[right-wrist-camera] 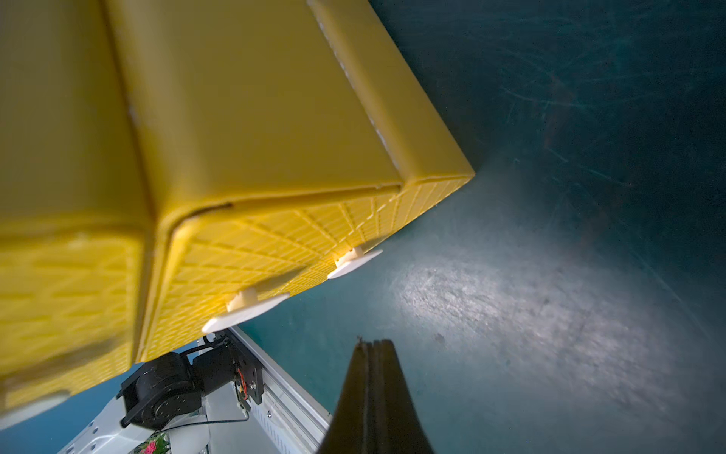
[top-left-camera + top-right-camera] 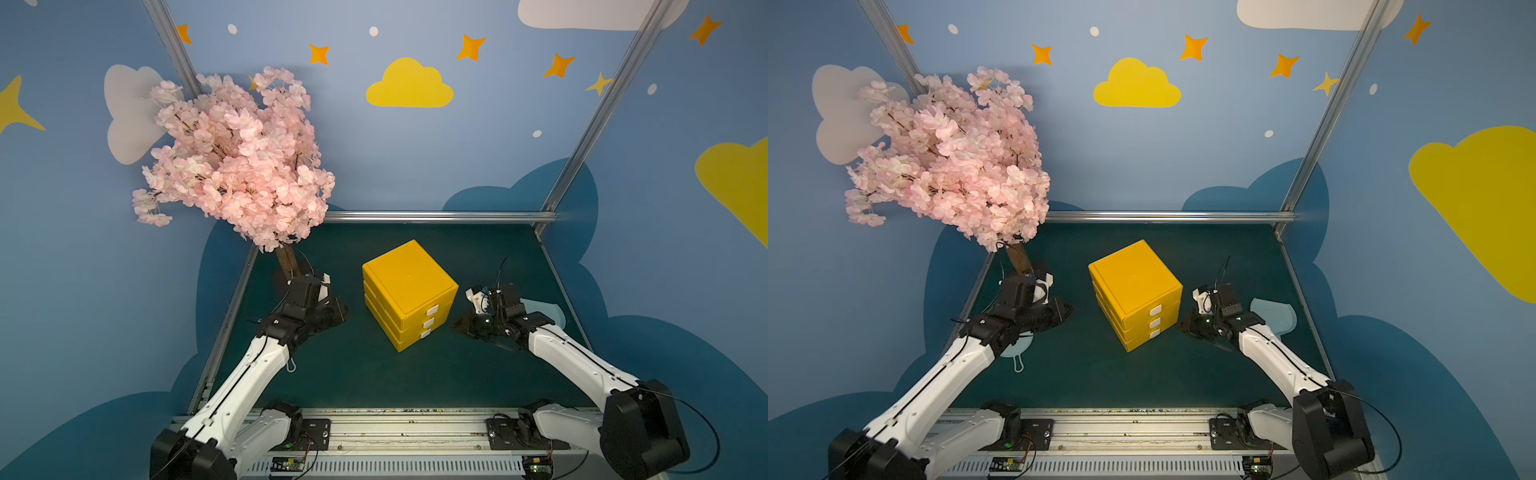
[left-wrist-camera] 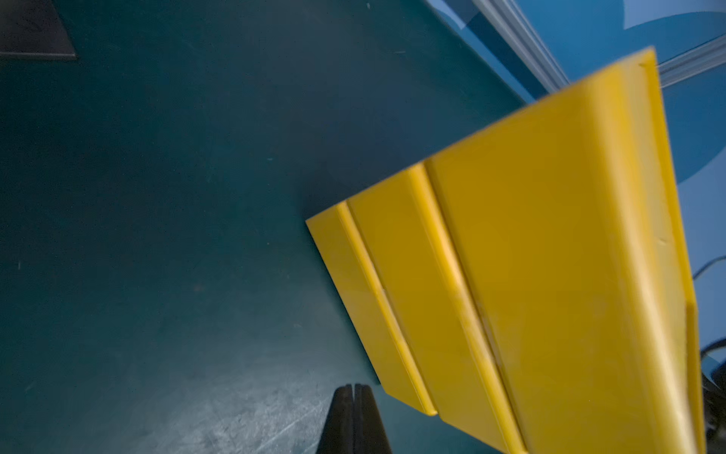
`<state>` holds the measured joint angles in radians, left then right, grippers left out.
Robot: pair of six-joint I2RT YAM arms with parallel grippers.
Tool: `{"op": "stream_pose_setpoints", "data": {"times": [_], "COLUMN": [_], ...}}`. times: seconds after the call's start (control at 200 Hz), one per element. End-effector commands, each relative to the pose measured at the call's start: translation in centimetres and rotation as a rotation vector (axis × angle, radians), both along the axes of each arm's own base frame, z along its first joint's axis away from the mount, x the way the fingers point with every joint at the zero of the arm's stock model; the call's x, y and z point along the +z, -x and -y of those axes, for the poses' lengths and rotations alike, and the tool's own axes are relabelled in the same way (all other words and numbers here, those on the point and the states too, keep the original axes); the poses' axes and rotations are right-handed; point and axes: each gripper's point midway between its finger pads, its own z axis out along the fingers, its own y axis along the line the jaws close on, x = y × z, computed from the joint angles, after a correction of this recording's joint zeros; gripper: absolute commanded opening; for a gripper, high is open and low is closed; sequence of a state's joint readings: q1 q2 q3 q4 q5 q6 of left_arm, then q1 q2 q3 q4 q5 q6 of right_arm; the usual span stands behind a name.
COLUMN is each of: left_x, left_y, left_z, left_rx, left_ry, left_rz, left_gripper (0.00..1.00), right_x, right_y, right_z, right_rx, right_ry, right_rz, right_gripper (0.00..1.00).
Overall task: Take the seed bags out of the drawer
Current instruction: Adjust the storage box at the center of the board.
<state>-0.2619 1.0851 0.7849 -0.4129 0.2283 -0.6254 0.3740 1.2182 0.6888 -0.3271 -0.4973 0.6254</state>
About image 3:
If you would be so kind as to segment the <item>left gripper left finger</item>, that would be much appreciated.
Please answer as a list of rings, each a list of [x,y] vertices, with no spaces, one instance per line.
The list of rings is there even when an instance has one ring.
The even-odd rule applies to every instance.
[[[334,392],[316,453],[354,453],[354,390],[350,384]]]

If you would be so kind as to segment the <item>yellow drawer cabinet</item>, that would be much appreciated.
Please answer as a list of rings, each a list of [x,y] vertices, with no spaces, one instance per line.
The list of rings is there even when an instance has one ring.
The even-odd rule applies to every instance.
[[[647,48],[307,221],[393,398],[505,453],[703,453]]]

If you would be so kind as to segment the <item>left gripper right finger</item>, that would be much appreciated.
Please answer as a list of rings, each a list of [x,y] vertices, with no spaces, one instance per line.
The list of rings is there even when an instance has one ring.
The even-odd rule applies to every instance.
[[[392,454],[374,393],[369,385],[355,384],[355,454]]]

